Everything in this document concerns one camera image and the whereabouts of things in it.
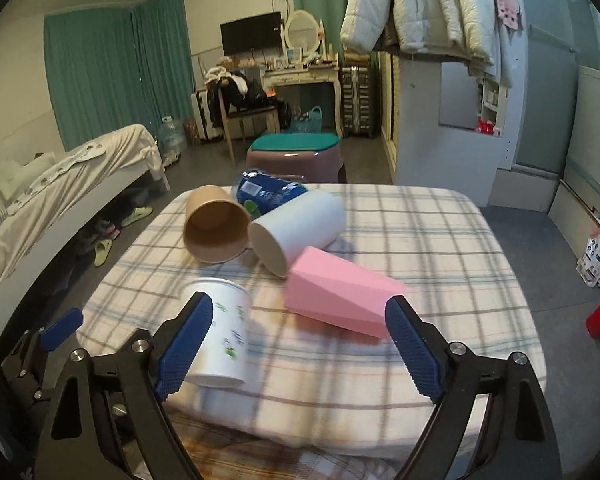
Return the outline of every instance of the blue gripper pad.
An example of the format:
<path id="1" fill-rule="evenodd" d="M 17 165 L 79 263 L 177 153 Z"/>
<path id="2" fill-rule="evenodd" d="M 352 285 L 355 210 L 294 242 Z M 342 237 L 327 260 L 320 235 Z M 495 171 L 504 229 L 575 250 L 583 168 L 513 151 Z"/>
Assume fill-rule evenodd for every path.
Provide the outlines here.
<path id="1" fill-rule="evenodd" d="M 443 393 L 440 363 L 395 298 L 386 303 L 384 322 L 419 393 L 436 404 Z"/>
<path id="2" fill-rule="evenodd" d="M 40 348 L 45 352 L 52 352 L 58 348 L 63 341 L 80 328 L 83 319 L 82 311 L 79 308 L 72 308 L 40 334 Z"/>
<path id="3" fill-rule="evenodd" d="M 182 386 L 182 381 L 187 376 L 191 363 L 213 321 L 214 304 L 208 295 L 195 294 L 189 303 L 192 301 L 198 301 L 197 306 L 184 321 L 182 328 L 173 337 L 171 344 L 158 361 L 158 379 L 154 392 L 160 402 L 164 402 L 168 395 L 174 394 Z"/>

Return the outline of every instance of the white puffer jacket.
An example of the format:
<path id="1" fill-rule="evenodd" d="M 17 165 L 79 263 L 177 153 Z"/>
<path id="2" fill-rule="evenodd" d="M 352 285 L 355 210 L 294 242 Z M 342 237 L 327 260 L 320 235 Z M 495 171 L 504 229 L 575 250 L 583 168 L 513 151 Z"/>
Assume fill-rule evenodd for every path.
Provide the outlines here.
<path id="1" fill-rule="evenodd" d="M 343 46 L 368 54 L 391 12 L 392 0 L 349 0 Z M 393 19 L 403 54 L 493 60 L 493 0 L 393 0 Z"/>

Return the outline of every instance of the chair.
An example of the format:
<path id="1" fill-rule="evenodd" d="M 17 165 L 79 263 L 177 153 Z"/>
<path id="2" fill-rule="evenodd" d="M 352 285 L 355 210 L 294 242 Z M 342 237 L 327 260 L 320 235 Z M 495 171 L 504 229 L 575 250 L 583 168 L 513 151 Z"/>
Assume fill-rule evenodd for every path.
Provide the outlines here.
<path id="1" fill-rule="evenodd" d="M 244 118 L 254 118 L 258 116 L 264 116 L 267 121 L 267 131 L 272 133 L 280 133 L 280 121 L 278 120 L 278 108 L 276 106 L 267 106 L 264 108 L 255 108 L 253 110 L 245 110 L 243 112 L 229 112 L 227 113 L 224 109 L 224 99 L 222 98 L 222 91 L 218 92 L 218 99 L 220 102 L 220 115 L 222 116 L 222 129 L 224 130 L 224 138 L 229 146 L 229 155 L 231 161 L 235 166 L 234 156 L 234 145 L 231 140 L 229 125 L 231 121 L 239 121 L 240 132 L 242 133 L 242 142 L 245 143 L 244 136 Z"/>

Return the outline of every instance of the table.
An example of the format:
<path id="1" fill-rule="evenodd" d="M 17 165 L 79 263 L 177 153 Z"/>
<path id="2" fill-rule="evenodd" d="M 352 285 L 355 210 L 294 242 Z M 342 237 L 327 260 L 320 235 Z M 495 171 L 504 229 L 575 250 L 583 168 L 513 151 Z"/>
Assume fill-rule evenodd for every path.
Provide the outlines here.
<path id="1" fill-rule="evenodd" d="M 526 353 L 544 387 L 544 357 L 525 297 L 467 197 L 424 187 L 308 187 L 336 194 L 347 212 L 347 229 L 329 252 L 404 282 L 414 309 L 447 340 L 499 358 Z M 84 307 L 78 341 L 92 354 L 112 352 L 136 327 L 155 331 L 176 316 L 188 281 L 233 280 L 253 296 L 247 384 L 211 390 L 185 383 L 167 404 L 290 446 L 405 458 L 432 404 L 417 393 L 393 343 L 292 314 L 283 304 L 285 281 L 251 250 L 225 264 L 198 263 L 180 239 L 187 195 L 154 218 L 100 283 Z M 477 400 L 467 448 L 485 405 Z"/>
<path id="2" fill-rule="evenodd" d="M 342 106 L 342 87 L 340 86 L 339 68 L 337 65 L 318 65 L 310 68 L 277 70 L 265 72 L 262 75 L 262 87 L 273 89 L 276 86 L 302 85 L 312 83 L 333 84 L 335 94 L 335 121 L 338 137 L 342 138 L 342 118 L 340 107 Z"/>

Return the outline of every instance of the round mirror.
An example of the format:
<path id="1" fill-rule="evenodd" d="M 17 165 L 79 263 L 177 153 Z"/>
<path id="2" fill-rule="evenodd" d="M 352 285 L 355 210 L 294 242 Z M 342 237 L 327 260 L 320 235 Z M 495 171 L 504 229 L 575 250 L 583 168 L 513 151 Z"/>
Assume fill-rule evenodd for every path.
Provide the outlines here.
<path id="1" fill-rule="evenodd" d="M 285 40 L 289 48 L 302 48 L 306 56 L 318 50 L 320 26 L 306 10 L 296 10 L 286 20 Z"/>

